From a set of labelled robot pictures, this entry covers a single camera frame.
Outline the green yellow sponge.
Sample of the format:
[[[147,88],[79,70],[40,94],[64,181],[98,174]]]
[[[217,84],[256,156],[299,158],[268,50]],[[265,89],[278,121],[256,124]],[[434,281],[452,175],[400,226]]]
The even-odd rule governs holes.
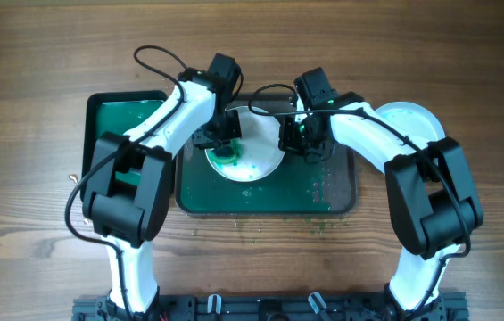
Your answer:
[[[211,161],[224,165],[237,162],[241,156],[241,149],[237,139],[233,139],[229,144],[211,149],[208,157]]]

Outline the white plate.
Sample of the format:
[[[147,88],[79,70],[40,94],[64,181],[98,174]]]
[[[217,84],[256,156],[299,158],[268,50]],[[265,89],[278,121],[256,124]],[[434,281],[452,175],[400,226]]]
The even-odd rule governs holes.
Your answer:
[[[242,137],[237,138],[241,156],[235,163],[220,165],[206,158],[212,168],[224,178],[236,182],[252,182],[271,174],[281,163],[285,153],[278,148],[280,123],[275,117],[260,116],[247,106],[238,106]]]
[[[387,103],[377,108],[376,113],[410,134],[429,141],[438,141],[446,136],[441,122],[429,110],[416,103]]]

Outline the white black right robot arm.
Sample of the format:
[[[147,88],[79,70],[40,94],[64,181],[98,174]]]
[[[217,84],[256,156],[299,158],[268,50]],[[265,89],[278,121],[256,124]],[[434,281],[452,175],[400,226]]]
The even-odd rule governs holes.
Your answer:
[[[401,243],[386,285],[385,317],[414,320],[434,310],[448,263],[472,250],[483,209],[460,144],[441,122],[411,102],[373,109],[349,92],[290,100],[285,117],[303,142],[323,136],[352,148],[385,178],[392,229]]]

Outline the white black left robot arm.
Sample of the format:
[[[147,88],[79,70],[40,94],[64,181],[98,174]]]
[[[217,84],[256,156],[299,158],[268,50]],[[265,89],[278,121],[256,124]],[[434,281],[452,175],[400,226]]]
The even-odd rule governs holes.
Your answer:
[[[105,132],[88,147],[90,169],[73,193],[112,256],[109,316],[146,320],[157,309],[152,240],[167,216],[173,159],[195,131],[224,114],[243,81],[240,73],[185,70],[144,122],[124,135]]]

